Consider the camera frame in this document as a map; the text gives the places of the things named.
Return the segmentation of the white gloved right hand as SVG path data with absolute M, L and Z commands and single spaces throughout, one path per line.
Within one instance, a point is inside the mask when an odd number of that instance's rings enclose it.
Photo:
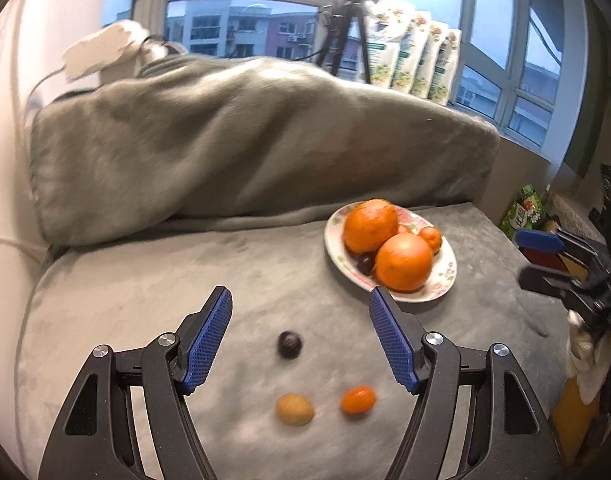
M 592 334 L 575 311 L 567 315 L 566 374 L 574 379 L 583 404 L 589 405 L 605 384 L 611 367 L 611 328 Z

